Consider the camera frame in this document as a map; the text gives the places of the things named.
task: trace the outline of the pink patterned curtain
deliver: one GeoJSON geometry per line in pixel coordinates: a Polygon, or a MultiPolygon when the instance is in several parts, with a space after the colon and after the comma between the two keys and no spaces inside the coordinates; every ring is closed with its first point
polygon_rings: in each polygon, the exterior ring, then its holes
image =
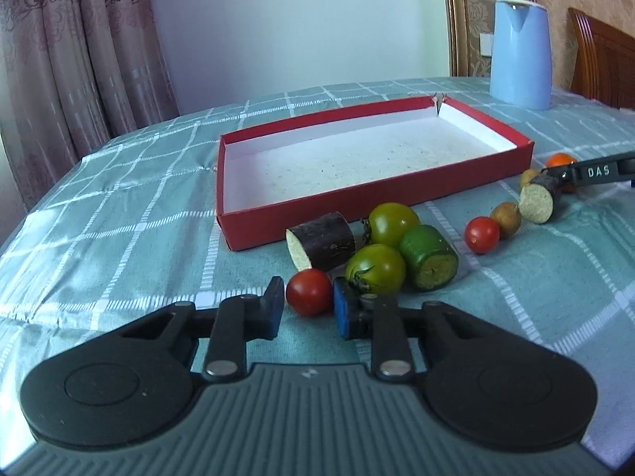
{"type": "Polygon", "coordinates": [[[150,0],[0,0],[0,132],[28,209],[109,139],[179,115],[150,0]]]}

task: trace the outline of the green cucumber piece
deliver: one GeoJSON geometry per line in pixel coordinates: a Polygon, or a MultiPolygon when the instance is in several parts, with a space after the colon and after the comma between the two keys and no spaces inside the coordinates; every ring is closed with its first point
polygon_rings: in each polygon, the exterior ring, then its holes
{"type": "Polygon", "coordinates": [[[399,245],[408,279],[418,289],[432,291],[449,283],[458,270],[458,255],[431,225],[408,231],[399,245]]]}

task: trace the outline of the light blue kettle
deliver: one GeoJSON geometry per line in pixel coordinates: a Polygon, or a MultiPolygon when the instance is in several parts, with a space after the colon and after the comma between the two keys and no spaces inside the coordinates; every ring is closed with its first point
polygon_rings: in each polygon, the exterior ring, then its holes
{"type": "Polygon", "coordinates": [[[551,100],[547,9],[528,0],[496,0],[490,94],[530,109],[551,100]]]}

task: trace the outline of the tablecloth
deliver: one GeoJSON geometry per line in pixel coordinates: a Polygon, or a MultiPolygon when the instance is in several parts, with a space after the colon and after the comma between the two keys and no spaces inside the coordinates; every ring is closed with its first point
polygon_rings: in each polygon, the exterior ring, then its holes
{"type": "MultiPolygon", "coordinates": [[[[411,79],[314,87],[208,109],[146,127],[88,155],[5,243],[0,257],[0,466],[33,441],[18,389],[37,362],[174,301],[214,307],[260,293],[294,268],[284,242],[231,252],[215,221],[221,134],[289,116],[445,93],[535,140],[534,164],[555,152],[590,159],[635,149],[635,117],[555,89],[548,111],[495,101],[487,79],[411,79]]],[[[472,254],[462,230],[518,198],[518,178],[415,206],[460,253],[452,284],[426,294],[571,356],[593,375],[599,403],[585,445],[607,464],[635,447],[635,190],[627,182],[564,198],[546,225],[524,223],[492,253],[472,254]]],[[[402,296],[418,306],[423,297],[402,296]]],[[[368,362],[332,316],[290,309],[250,362],[368,362]]],[[[416,357],[423,369],[420,356],[416,357]]]]}

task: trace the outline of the wall outlet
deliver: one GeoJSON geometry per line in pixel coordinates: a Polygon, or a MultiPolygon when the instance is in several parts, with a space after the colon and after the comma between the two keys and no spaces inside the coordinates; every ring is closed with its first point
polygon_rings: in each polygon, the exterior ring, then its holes
{"type": "Polygon", "coordinates": [[[481,32],[481,55],[491,57],[491,46],[494,44],[494,34],[481,32]]]}

